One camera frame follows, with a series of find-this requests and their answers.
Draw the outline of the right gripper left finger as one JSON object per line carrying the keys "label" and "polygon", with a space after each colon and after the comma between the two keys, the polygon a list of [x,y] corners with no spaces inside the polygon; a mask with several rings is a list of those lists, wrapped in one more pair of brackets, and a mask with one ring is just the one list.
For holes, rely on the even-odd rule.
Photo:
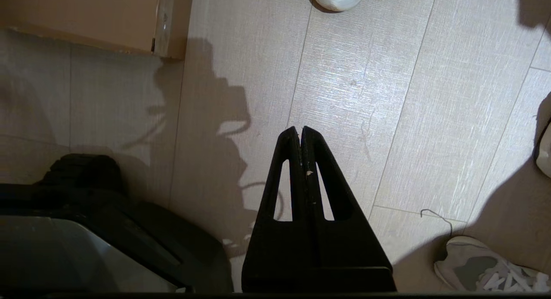
{"label": "right gripper left finger", "polygon": [[[284,162],[288,162],[291,184],[291,221],[274,218]],[[297,255],[305,232],[305,179],[297,129],[292,126],[277,138],[260,208],[248,245],[245,265],[278,265]]]}

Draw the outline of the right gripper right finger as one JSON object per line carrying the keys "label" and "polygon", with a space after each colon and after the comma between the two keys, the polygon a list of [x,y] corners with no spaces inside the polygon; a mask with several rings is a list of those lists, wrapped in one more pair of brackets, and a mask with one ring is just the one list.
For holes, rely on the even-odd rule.
{"label": "right gripper right finger", "polygon": [[301,153],[319,264],[389,267],[388,257],[321,133],[303,128]]}

